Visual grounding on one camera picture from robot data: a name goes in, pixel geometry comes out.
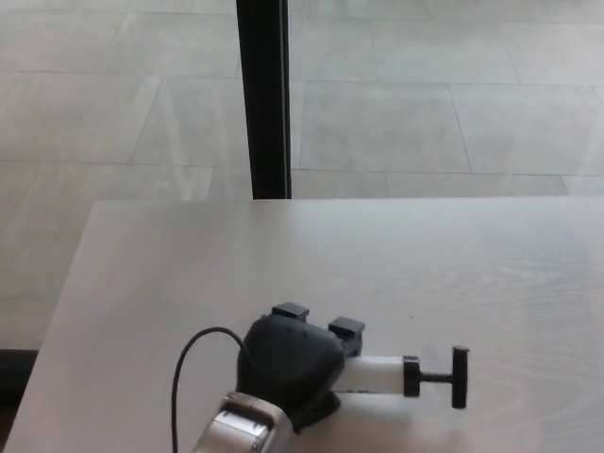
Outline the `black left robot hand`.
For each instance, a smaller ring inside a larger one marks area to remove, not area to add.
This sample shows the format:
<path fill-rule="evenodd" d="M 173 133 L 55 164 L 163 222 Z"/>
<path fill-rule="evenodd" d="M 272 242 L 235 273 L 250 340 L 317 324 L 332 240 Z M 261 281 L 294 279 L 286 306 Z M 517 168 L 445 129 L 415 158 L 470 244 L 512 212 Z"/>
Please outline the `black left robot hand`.
<path fill-rule="evenodd" d="M 272 307 L 248 329 L 237 361 L 236 391 L 279 407 L 296 433 L 339 409 L 332 387 L 345 360 L 361 354 L 365 328 L 342 316 L 318 327 L 309 313 L 292 302 Z"/>

